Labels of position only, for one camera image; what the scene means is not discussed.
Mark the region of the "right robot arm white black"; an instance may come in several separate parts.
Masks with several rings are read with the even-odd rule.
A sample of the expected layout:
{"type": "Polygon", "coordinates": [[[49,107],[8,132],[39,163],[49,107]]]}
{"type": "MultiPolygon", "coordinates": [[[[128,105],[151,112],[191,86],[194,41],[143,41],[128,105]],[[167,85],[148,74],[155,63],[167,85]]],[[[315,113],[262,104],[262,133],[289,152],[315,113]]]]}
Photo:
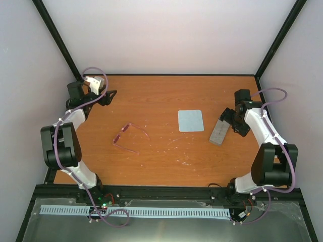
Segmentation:
{"type": "Polygon", "coordinates": [[[290,193],[296,185],[298,148],[275,129],[265,110],[267,103],[252,100],[250,90],[234,93],[235,108],[226,108],[219,120],[245,137],[252,131],[259,145],[251,171],[228,183],[232,194],[254,195],[260,191],[290,193]]]}

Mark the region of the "grey felt glasses case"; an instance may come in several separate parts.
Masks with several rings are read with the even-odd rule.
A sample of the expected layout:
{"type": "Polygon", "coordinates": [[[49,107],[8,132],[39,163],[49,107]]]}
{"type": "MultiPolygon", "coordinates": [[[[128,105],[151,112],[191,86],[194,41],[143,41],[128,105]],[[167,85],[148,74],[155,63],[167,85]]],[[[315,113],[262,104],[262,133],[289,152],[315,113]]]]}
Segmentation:
{"type": "Polygon", "coordinates": [[[224,138],[227,134],[229,127],[230,127],[229,123],[227,123],[226,121],[221,121],[219,119],[212,131],[212,134],[209,138],[209,142],[220,146],[224,141],[224,138]]]}

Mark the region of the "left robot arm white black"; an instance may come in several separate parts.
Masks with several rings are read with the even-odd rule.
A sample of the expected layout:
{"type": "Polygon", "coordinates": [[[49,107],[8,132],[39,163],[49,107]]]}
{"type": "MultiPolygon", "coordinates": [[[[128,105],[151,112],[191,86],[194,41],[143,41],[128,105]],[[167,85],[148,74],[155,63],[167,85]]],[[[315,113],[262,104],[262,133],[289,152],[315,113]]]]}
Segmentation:
{"type": "Polygon", "coordinates": [[[87,196],[99,203],[105,197],[105,190],[98,175],[82,161],[81,146],[76,130],[87,119],[95,104],[110,105],[117,90],[107,90],[100,84],[98,93],[87,85],[88,92],[83,90],[84,83],[73,82],[67,85],[70,98],[66,101],[66,112],[62,118],[51,126],[41,128],[42,150],[45,164],[69,175],[82,190],[88,189],[87,196]]]}

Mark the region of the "light blue cleaning cloth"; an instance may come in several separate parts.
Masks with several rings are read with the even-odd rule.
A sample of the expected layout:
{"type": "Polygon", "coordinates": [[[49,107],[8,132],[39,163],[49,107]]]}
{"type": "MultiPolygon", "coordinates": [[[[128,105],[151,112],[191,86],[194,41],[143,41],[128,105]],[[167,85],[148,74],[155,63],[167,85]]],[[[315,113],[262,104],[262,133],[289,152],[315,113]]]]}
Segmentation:
{"type": "Polygon", "coordinates": [[[204,124],[201,110],[179,110],[178,125],[180,132],[203,132],[204,124]]]}

